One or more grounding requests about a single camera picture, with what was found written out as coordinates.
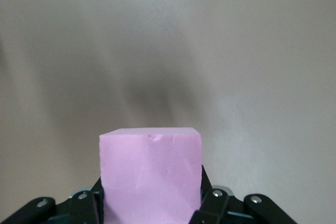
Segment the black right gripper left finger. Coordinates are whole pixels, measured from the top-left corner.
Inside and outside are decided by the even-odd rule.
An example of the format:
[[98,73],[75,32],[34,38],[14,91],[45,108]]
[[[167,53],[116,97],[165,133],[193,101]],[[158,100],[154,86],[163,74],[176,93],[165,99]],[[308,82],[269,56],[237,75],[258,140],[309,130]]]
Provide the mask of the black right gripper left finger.
[[51,197],[35,198],[2,223],[103,223],[101,179],[60,204]]

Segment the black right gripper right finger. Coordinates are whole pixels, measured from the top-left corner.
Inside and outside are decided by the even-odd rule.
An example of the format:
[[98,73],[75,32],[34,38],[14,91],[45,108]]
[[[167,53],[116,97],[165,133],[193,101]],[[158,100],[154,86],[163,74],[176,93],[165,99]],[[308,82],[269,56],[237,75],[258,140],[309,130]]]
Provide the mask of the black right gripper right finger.
[[223,186],[213,186],[205,168],[202,168],[201,206],[189,223],[296,223],[273,200],[263,194],[250,194],[243,201]]

